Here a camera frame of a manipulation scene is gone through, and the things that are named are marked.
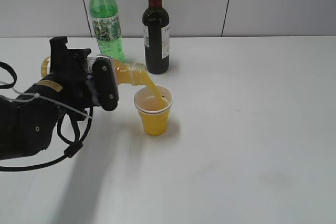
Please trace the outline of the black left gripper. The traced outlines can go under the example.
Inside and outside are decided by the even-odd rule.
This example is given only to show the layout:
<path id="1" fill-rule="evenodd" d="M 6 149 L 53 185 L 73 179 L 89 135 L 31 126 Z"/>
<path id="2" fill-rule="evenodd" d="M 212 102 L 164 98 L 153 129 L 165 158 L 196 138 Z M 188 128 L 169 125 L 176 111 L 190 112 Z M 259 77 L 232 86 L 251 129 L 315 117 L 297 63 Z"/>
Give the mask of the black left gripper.
<path id="1" fill-rule="evenodd" d="M 50 74 L 36 82 L 31 92 L 39 94 L 31 102 L 33 119 L 60 119 L 65 114 L 75 119 L 91 119 L 86 109 L 94 107 L 89 74 L 84 63 L 89 48 L 68 49 L 66 36 L 54 37 L 50 43 Z"/>

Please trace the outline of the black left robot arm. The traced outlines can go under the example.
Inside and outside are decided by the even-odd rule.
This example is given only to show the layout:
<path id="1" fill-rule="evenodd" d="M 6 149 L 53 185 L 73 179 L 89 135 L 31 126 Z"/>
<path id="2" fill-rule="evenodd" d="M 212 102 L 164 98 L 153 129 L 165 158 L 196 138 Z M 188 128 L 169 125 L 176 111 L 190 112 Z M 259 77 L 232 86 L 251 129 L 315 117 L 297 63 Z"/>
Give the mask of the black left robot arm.
<path id="1" fill-rule="evenodd" d="M 82 147 L 87 133 L 80 134 L 78 122 L 92 122 L 92 75 L 86 70 L 89 48 L 69 49 L 67 37 L 50 43 L 49 73 L 15 99 L 1 97 L 1 159 L 29 157 L 46 150 L 53 131 L 60 131 L 65 115 L 70 117 L 75 139 L 68 144 L 61 161 Z"/>

